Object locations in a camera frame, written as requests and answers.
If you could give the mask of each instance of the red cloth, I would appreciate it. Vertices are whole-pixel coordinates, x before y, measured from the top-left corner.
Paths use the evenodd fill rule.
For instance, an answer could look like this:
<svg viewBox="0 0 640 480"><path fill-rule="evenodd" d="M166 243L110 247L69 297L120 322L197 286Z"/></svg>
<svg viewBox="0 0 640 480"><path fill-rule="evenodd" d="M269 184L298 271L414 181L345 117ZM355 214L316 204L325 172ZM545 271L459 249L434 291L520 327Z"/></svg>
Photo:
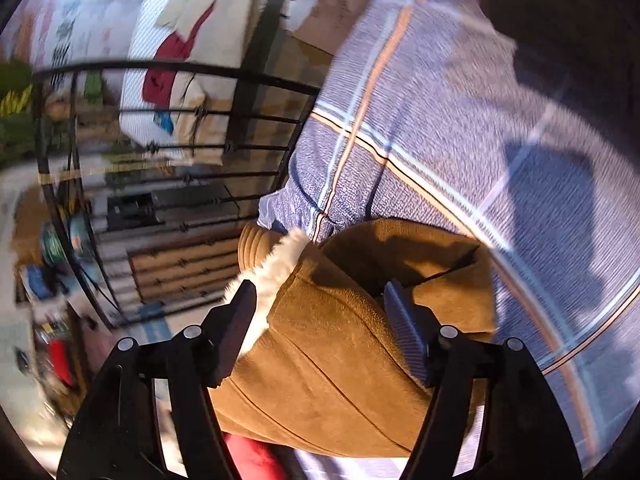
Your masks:
<svg viewBox="0 0 640 480"><path fill-rule="evenodd" d="M225 435L225 441L242 480L287 480L265 443L232 434Z"/></svg>
<svg viewBox="0 0 640 480"><path fill-rule="evenodd" d="M191 33L187 41L181 40L175 32L162 42L156 51L154 59L187 59L196 36L204 21L213 12L215 4L211 4L209 9L205 10L198 21L193 25ZM145 81L142 83L142 98L151 104L155 104L157 108L168 108L171 101L171 88L174 86L175 72L168 72L162 69L149 69L146 71Z"/></svg>
<svg viewBox="0 0 640 480"><path fill-rule="evenodd" d="M69 367L69 361L66 358L66 345L64 341L52 339L47 345L49 353L49 361L53 367L56 376L67 386L75 386L74 376Z"/></svg>

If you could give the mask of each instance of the white pillow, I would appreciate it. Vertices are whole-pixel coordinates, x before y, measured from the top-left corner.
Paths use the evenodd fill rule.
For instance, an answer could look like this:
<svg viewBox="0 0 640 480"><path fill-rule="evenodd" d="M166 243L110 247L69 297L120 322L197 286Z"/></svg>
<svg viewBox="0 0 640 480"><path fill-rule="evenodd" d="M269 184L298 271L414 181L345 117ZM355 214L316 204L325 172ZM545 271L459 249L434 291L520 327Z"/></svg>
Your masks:
<svg viewBox="0 0 640 480"><path fill-rule="evenodd" d="M175 23L175 32L187 41L196 22L216 0L187 0L184 10Z"/></svg>
<svg viewBox="0 0 640 480"><path fill-rule="evenodd" d="M169 0L156 19L156 27L175 28L189 0Z"/></svg>
<svg viewBox="0 0 640 480"><path fill-rule="evenodd" d="M216 7L195 38L189 59L238 68L244 57L248 29L253 21L252 14L257 12L255 7L258 3L258 0L217 0ZM203 82L201 85L207 96L217 95L209 91Z"/></svg>

